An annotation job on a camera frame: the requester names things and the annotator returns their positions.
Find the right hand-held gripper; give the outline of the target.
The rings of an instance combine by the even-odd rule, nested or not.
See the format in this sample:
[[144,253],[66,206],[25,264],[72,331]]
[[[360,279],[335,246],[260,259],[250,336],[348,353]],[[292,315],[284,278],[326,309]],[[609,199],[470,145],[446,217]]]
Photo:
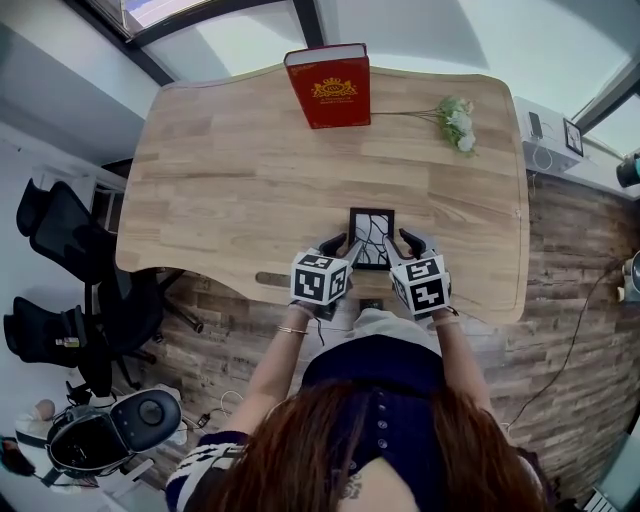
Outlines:
[[449,307],[451,278],[443,256],[436,251],[435,239],[413,228],[400,228],[399,234],[413,259],[405,259],[392,238],[383,239],[390,279],[399,300],[414,318]]

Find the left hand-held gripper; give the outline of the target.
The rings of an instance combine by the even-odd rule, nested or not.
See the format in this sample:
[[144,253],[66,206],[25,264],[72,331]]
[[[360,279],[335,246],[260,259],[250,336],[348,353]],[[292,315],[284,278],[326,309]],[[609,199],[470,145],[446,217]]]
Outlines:
[[339,301],[351,288],[353,267],[364,243],[356,240],[343,256],[336,256],[345,241],[346,233],[340,233],[299,252],[291,265],[291,298],[312,305],[315,318],[332,320]]

